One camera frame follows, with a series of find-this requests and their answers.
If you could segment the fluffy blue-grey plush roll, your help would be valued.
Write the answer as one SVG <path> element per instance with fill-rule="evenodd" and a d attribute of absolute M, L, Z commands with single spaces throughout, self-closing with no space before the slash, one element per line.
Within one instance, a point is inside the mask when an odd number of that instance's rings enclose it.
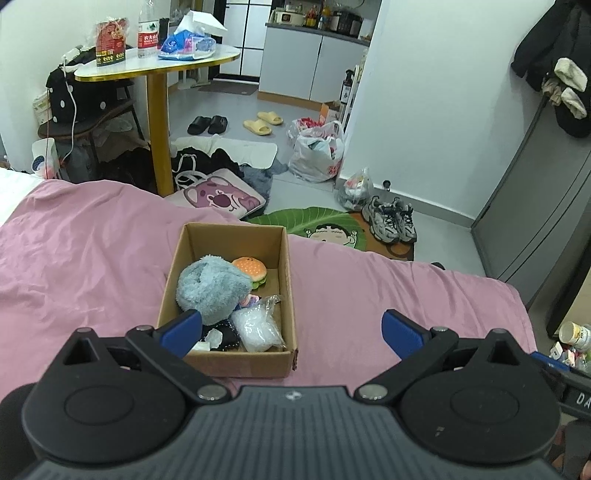
<path fill-rule="evenodd" d="M 224 258 L 206 255 L 185 267 L 175 299 L 182 311 L 195 310 L 204 326 L 228 319 L 252 291 L 252 278 Z"/>

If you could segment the clear bag white stuffing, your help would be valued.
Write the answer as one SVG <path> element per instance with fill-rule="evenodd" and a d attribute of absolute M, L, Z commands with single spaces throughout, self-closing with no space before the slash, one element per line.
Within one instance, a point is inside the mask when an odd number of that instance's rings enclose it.
<path fill-rule="evenodd" d="M 262 353 L 273 347 L 286 347 L 273 318 L 274 309 L 280 301 L 279 295 L 263 297 L 252 306 L 240 308 L 231 314 L 230 323 L 246 352 Z"/>

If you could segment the plush hamburger toy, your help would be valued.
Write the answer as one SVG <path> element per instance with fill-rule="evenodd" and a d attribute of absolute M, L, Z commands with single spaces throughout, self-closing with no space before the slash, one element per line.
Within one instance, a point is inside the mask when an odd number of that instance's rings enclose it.
<path fill-rule="evenodd" d="M 236 258 L 231 264 L 246 275 L 249 275 L 252 280 L 252 290 L 259 289 L 260 286 L 266 283 L 266 265 L 259 259 L 243 256 Z"/>

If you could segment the blue planet tissue pack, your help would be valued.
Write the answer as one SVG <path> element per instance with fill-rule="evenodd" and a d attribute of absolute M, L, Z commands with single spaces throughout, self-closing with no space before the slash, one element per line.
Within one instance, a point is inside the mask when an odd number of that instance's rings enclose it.
<path fill-rule="evenodd" d="M 259 302 L 259 300 L 260 300 L 259 295 L 249 294 L 245 297 L 245 299 L 240 301 L 238 303 L 238 305 L 236 305 L 235 309 L 239 310 L 239 309 L 243 309 L 243 308 L 249 308 L 253 305 L 256 305 L 256 303 Z"/>

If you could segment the grey sneaker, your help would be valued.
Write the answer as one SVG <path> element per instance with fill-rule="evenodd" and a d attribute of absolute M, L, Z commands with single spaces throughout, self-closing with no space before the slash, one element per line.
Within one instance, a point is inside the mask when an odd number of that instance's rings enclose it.
<path fill-rule="evenodd" d="M 413 220 L 414 209 L 399 197 L 394 198 L 394 224 L 396 224 L 400 240 L 404 243 L 415 243 L 418 239 Z"/>
<path fill-rule="evenodd" d="M 391 205 L 385 204 L 379 197 L 374 196 L 363 205 L 362 217 L 370 226 L 370 233 L 378 241 L 391 245 L 400 240 Z"/>

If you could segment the grey sneaker left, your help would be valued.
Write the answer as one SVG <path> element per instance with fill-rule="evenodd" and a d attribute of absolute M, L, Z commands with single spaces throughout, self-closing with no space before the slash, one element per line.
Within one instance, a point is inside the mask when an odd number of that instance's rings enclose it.
<path fill-rule="evenodd" d="M 391 205 L 385 204 L 379 197 L 374 196 L 363 205 L 362 217 L 370 226 L 370 233 L 378 241 L 391 245 L 400 240 Z"/>

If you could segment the green leaf cartoon rug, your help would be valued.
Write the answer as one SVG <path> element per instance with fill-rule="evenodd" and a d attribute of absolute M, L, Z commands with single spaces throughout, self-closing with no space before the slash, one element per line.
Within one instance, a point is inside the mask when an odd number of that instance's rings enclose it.
<path fill-rule="evenodd" d="M 321 242 L 331 242 L 387 258 L 413 261 L 415 247 L 402 242 L 385 244 L 374 237 L 370 225 L 360 213 L 342 212 L 325 207 L 283 209 L 249 218 L 249 223 L 281 226 L 287 233 Z"/>

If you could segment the pink bear cushion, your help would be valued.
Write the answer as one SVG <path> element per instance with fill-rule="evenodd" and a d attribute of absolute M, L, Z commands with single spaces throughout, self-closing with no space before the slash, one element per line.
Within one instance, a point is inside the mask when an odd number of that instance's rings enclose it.
<path fill-rule="evenodd" d="M 176 206 L 195 209 L 211 207 L 242 219 L 262 210 L 266 199 L 228 169 L 205 175 L 198 171 L 180 172 L 175 177 L 179 189 L 166 197 Z"/>

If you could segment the black clothes pile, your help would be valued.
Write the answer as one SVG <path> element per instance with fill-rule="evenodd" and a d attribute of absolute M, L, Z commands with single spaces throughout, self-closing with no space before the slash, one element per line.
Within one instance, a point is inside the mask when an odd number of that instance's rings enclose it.
<path fill-rule="evenodd" d="M 171 168 L 176 189 L 188 188 L 200 178 L 219 169 L 228 169 L 236 177 L 243 178 L 238 163 L 232 161 L 228 153 L 220 148 L 212 154 L 192 147 L 181 149 L 171 159 Z"/>

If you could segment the white cup container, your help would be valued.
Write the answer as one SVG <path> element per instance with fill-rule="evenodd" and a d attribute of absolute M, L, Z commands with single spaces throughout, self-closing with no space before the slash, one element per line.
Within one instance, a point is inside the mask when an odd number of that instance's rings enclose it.
<path fill-rule="evenodd" d="M 572 321 L 565 321 L 558 331 L 561 343 L 574 347 L 580 352 L 591 349 L 591 329 L 589 325 L 579 325 Z"/>

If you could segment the large white shopping bag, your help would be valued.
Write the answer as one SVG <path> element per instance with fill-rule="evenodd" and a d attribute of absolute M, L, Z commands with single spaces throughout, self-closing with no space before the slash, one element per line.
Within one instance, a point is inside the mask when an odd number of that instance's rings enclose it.
<path fill-rule="evenodd" d="M 293 147 L 287 167 L 292 174 L 311 183 L 332 180 L 339 173 L 345 155 L 344 129 L 334 120 L 322 125 L 304 127 L 294 121 L 288 132 Z"/>

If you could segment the yellow slipper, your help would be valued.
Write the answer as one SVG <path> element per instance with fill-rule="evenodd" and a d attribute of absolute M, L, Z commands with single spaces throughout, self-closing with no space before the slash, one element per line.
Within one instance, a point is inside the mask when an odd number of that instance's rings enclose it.
<path fill-rule="evenodd" d="M 283 125 L 283 118 L 274 111 L 259 111 L 259 113 L 257 113 L 257 118 L 273 126 Z"/>
<path fill-rule="evenodd" d="M 242 122 L 242 126 L 257 136 L 269 136 L 273 133 L 273 128 L 262 119 L 245 120 Z"/>

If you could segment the round white yellow table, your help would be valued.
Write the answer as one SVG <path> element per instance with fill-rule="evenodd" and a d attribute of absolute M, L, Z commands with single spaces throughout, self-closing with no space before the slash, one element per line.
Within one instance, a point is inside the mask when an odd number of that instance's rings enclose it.
<path fill-rule="evenodd" d="M 238 59 L 238 48 L 216 45 L 213 54 L 194 61 L 171 61 L 158 56 L 139 58 L 138 49 L 126 51 L 123 62 L 110 66 L 98 66 L 95 61 L 77 67 L 75 79 L 79 82 L 105 82 L 144 77 L 146 82 L 146 105 L 149 144 L 156 180 L 157 192 L 161 197 L 174 191 L 169 150 L 168 84 L 171 72 L 194 70 L 219 66 Z"/>

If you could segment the white kitchen cabinet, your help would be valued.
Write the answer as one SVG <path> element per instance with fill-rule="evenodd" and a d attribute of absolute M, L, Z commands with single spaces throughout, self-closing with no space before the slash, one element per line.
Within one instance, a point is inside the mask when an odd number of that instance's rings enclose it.
<path fill-rule="evenodd" d="M 346 71 L 360 65 L 369 47 L 332 32 L 269 23 L 257 97 L 310 109 L 337 101 Z"/>

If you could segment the black white hanging jacket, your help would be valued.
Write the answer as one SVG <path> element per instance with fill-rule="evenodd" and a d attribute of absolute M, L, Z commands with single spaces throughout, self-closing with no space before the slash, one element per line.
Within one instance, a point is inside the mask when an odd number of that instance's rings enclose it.
<path fill-rule="evenodd" d="M 590 3 L 556 1 L 521 41 L 511 69 L 548 98 L 558 126 L 590 136 Z"/>

